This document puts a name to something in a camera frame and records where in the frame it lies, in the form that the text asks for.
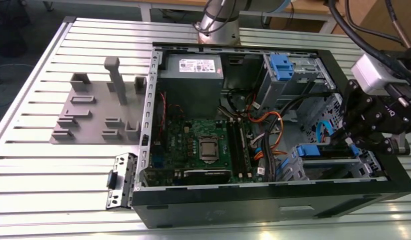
black plastic frame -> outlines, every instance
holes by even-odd
[[[260,46],[216,46],[207,44],[187,43],[153,43],[155,47],[176,47],[165,49],[171,53],[184,53],[181,48],[196,47],[199,52],[204,47],[232,48],[232,49],[260,49],[287,52],[315,53],[320,58],[327,73],[332,78],[337,91],[343,95],[348,79],[341,68],[328,50],[303,48],[277,48]],[[185,203],[211,203],[281,198],[305,198],[341,195],[363,195],[364,198],[379,198],[381,194],[391,194],[387,199],[396,199],[411,194],[411,178],[393,155],[373,153],[383,168],[388,181],[348,182],[348,183],[321,183],[305,185],[279,185],[269,183],[268,186],[259,187],[223,187],[213,189],[187,189],[185,187],[168,188],[157,191],[135,191],[132,195],[132,206],[153,206]]]

gray 3d printed holder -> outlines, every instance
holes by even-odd
[[[112,82],[89,81],[86,73],[72,75],[52,144],[139,144],[147,78],[124,82],[119,66],[117,57],[105,58]]]

green motherboard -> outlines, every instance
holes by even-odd
[[[197,180],[189,181],[193,185],[257,182],[247,147],[248,128],[243,122],[225,120],[168,120],[164,141],[151,153],[149,185],[183,185],[187,173]]]

ram slot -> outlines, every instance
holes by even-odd
[[[235,122],[227,123],[228,147],[231,152],[232,171],[237,177],[247,176],[245,156],[243,149],[243,137],[240,133],[240,124]]]

aluminum table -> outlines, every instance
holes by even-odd
[[[251,46],[331,50],[348,78],[361,55],[341,35],[243,28],[240,40]],[[153,41],[195,43],[196,32],[172,23],[77,18],[61,24],[0,123],[0,238],[411,239],[411,195],[340,218],[173,229],[147,229],[133,211],[105,211],[113,157],[136,153],[137,146],[52,145],[48,140],[72,73],[109,81],[103,63],[117,56],[123,79],[133,82],[148,72]],[[400,161],[411,177],[411,155]]]

